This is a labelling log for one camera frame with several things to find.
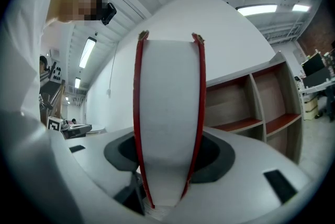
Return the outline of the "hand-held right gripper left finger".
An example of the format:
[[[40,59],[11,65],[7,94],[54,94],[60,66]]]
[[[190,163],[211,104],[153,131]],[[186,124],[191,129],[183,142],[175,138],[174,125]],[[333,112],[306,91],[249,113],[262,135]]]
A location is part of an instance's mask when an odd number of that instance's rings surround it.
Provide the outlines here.
[[[83,189],[85,223],[146,223],[133,128],[67,140],[90,183]]]

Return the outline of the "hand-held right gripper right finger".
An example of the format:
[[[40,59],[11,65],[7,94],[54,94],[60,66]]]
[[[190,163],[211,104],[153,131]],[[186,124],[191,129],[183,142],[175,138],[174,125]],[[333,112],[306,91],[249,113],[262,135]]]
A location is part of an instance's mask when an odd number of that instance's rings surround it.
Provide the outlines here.
[[[235,161],[219,180],[191,184],[167,216],[168,223],[288,223],[309,198],[309,177],[264,142],[205,127],[207,134],[232,146]],[[285,203],[265,177],[280,171],[297,192]]]

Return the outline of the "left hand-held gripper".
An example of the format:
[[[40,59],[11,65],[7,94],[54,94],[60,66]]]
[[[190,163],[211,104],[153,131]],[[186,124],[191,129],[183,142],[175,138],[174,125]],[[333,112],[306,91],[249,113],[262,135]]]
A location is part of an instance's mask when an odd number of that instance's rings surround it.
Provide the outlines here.
[[[65,139],[85,137],[92,125],[72,124],[66,119],[48,117],[48,129],[61,132]]]

